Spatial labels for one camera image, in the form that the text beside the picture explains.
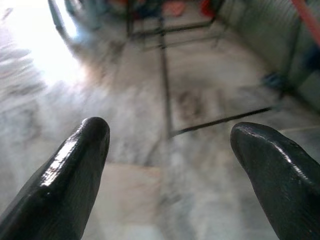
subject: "red object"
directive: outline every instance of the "red object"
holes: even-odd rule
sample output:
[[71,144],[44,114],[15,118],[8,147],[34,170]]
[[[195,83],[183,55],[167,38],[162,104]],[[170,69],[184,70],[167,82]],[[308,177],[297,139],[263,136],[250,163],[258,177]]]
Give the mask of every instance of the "red object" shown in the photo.
[[213,18],[216,13],[210,6],[210,0],[203,0],[201,2],[201,12],[203,15]]
[[313,16],[304,0],[291,0],[296,10],[298,11],[302,21],[305,23],[311,32],[315,42],[320,47],[320,24]]
[[165,16],[181,16],[186,9],[183,1],[166,1],[163,5],[163,14]]

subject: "blue object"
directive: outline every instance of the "blue object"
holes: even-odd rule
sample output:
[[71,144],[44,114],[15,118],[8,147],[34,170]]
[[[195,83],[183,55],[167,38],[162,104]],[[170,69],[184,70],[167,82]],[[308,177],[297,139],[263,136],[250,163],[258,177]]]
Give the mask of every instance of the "blue object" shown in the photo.
[[276,72],[272,72],[262,78],[262,82],[273,89],[282,89],[285,79],[278,75]]

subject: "white marble tile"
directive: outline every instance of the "white marble tile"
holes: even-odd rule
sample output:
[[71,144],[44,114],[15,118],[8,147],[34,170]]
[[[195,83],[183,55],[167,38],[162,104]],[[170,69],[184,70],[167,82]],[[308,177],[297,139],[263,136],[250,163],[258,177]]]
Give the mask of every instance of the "white marble tile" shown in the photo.
[[156,167],[107,164],[83,239],[159,239],[162,173]]

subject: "marble floor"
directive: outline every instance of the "marble floor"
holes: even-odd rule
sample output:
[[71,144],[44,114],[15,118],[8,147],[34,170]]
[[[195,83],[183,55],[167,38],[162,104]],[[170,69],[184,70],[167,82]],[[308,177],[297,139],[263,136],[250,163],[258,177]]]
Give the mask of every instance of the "marble floor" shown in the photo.
[[[194,7],[170,21],[201,19]],[[156,40],[128,41],[120,18],[102,16],[93,31],[83,9],[72,17],[63,4],[60,10],[65,29],[58,32],[47,1],[0,1],[0,212],[83,119],[98,116],[110,125],[111,143],[83,239],[276,240],[230,147],[239,120],[166,140]],[[275,100],[260,82],[268,66],[232,31],[217,46],[212,39],[167,53],[176,130]],[[293,97],[240,121],[271,126],[320,161],[320,117]]]

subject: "red pole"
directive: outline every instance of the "red pole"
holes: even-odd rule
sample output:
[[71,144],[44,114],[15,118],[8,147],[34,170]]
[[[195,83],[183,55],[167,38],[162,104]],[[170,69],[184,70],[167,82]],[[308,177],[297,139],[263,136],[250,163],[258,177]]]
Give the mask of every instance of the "red pole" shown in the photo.
[[318,20],[313,16],[313,13],[308,8],[308,5],[304,0],[291,0],[296,10],[298,11],[302,21],[309,29],[313,39],[320,48],[320,24]]

